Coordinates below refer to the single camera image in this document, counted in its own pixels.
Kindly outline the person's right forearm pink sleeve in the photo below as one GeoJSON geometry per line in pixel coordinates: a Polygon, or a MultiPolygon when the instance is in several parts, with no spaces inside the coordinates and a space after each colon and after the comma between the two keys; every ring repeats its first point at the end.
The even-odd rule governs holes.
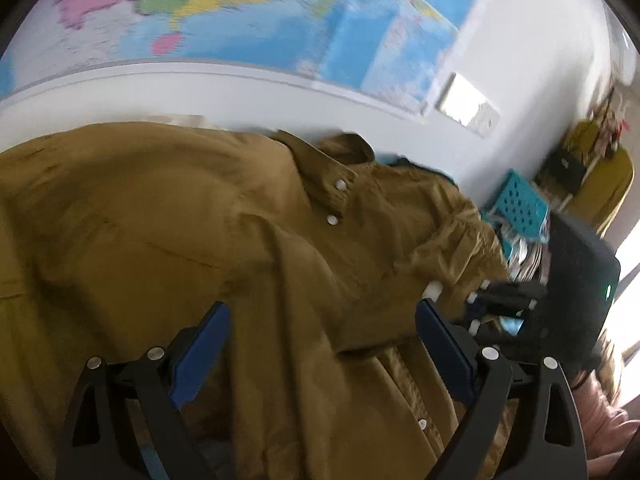
{"type": "Polygon", "coordinates": [[[639,429],[639,421],[608,402],[595,372],[582,378],[572,393],[582,424],[588,476],[603,479],[623,456],[639,429]]]}

